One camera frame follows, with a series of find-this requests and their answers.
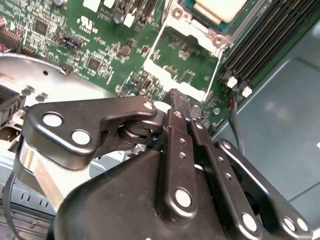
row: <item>white connector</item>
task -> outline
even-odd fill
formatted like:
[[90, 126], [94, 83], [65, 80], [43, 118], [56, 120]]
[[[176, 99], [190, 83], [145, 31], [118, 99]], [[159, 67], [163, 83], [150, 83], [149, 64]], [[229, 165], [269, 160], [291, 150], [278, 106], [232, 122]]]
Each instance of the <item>white connector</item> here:
[[103, 5], [105, 5], [108, 9], [111, 9], [115, 4], [115, 0], [104, 0]]
[[135, 21], [135, 16], [131, 13], [128, 13], [124, 19], [123, 24], [126, 25], [128, 28], [131, 28], [132, 24]]
[[231, 76], [231, 77], [229, 77], [228, 82], [226, 83], [226, 85], [227, 85], [228, 88], [233, 89], [234, 86], [237, 85], [237, 83], [238, 83], [238, 80], [234, 76]]
[[246, 86], [242, 91], [242, 96], [245, 98], [249, 97], [252, 94], [252, 89], [249, 86]]

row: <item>white label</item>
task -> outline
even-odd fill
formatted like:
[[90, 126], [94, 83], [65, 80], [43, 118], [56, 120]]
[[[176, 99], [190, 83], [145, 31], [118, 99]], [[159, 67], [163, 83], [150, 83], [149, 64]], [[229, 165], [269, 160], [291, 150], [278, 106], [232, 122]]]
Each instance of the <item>white label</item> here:
[[95, 34], [98, 33], [98, 29], [93, 27], [94, 23], [86, 16], [81, 16], [81, 18], [78, 18], [77, 23], [81, 24], [80, 29], [86, 33], [91, 33], [91, 31]]
[[94, 11], [95, 13], [98, 11], [100, 5], [100, 0], [84, 0], [83, 6]]

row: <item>capacitor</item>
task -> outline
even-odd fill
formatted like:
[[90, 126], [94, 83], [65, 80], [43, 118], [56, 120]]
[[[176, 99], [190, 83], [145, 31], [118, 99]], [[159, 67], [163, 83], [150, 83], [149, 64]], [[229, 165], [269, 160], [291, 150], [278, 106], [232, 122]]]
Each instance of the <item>capacitor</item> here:
[[65, 5], [68, 2], [68, 0], [53, 0], [53, 2], [55, 5], [60, 7], [60, 6]]

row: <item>connector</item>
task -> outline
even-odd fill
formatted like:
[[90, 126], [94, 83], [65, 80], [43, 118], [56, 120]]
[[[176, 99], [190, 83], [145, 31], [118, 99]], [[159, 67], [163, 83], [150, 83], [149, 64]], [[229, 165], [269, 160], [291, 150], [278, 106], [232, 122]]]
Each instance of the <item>connector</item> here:
[[238, 83], [238, 80], [234, 76], [231, 76], [231, 77], [229, 77], [226, 85], [228, 88], [233, 89], [234, 86], [237, 85], [237, 83]]
[[249, 97], [252, 94], [252, 89], [249, 86], [246, 86], [242, 91], [242, 96], [245, 98]]

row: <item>black connector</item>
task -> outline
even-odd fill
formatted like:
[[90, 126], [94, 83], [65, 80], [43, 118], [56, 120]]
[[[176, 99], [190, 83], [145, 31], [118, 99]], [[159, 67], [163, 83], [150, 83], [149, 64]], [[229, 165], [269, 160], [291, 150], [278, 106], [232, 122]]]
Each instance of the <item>black connector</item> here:
[[0, 125], [6, 124], [12, 116], [25, 106], [26, 96], [0, 85]]
[[67, 45], [72, 47], [73, 49], [80, 49], [84, 43], [84, 41], [73, 34], [65, 33], [62, 36], [62, 42]]

